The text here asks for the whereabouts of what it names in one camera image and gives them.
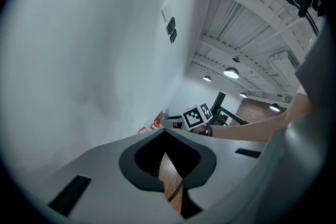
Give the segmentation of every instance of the ceiling light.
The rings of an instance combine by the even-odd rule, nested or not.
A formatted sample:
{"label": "ceiling light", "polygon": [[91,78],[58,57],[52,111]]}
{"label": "ceiling light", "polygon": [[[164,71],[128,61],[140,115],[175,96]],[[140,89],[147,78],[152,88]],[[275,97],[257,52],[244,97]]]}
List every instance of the ceiling light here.
{"label": "ceiling light", "polygon": [[241,59],[239,57],[233,56],[232,60],[234,60],[235,62],[241,62]]}
{"label": "ceiling light", "polygon": [[238,79],[239,78],[239,72],[234,67],[228,67],[224,71],[224,75],[226,75],[226,76],[228,76],[230,78],[233,78],[233,79]]}
{"label": "ceiling light", "polygon": [[206,81],[211,81],[211,77],[210,76],[205,76],[203,79],[205,79]]}
{"label": "ceiling light", "polygon": [[276,112],[280,112],[280,107],[278,104],[272,104],[269,106],[270,109],[276,111]]}

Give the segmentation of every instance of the person's arm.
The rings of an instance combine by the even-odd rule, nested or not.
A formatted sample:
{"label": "person's arm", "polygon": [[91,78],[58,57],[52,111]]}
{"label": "person's arm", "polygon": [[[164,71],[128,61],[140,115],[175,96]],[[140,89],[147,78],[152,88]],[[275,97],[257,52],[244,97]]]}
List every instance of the person's arm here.
{"label": "person's arm", "polygon": [[212,137],[267,142],[274,131],[286,128],[291,121],[307,115],[310,110],[308,97],[304,94],[296,94],[283,114],[241,126],[212,126]]}

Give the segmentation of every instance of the ceiling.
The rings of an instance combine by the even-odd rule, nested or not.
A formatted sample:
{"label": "ceiling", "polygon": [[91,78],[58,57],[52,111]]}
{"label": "ceiling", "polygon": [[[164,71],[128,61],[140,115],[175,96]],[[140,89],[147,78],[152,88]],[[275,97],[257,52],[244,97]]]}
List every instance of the ceiling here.
{"label": "ceiling", "polygon": [[[307,20],[285,0],[211,0],[191,67],[220,74],[252,99],[287,106],[298,88],[295,69],[313,35]],[[280,52],[285,62],[278,69],[272,61]],[[233,56],[242,61],[234,62]],[[239,79],[226,77],[227,67],[237,68]]]}

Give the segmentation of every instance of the white wall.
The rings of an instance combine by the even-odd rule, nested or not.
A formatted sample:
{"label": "white wall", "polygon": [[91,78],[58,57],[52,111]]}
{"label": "white wall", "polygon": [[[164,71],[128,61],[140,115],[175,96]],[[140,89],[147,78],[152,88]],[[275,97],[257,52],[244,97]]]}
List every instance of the white wall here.
{"label": "white wall", "polygon": [[187,108],[204,102],[211,108],[219,92],[226,94],[222,107],[234,114],[237,112],[242,98],[240,92],[234,90],[234,85],[213,73],[210,73],[212,81],[208,82],[203,79],[205,75],[207,75],[205,69],[203,73],[192,68],[188,69],[168,106],[170,116],[181,115]]}
{"label": "white wall", "polygon": [[1,25],[1,146],[33,190],[86,150],[134,134],[165,107],[207,0],[10,0]]}

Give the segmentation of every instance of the floor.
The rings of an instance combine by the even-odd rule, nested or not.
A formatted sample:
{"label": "floor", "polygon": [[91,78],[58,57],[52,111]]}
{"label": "floor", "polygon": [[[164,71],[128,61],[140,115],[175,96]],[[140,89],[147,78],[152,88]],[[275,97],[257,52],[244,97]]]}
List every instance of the floor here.
{"label": "floor", "polygon": [[[164,154],[161,161],[159,179],[164,182],[164,195],[166,199],[168,199],[175,192],[182,180],[166,153]],[[181,213],[182,193],[183,187],[177,193],[175,198],[170,202],[171,206],[179,214]]]}

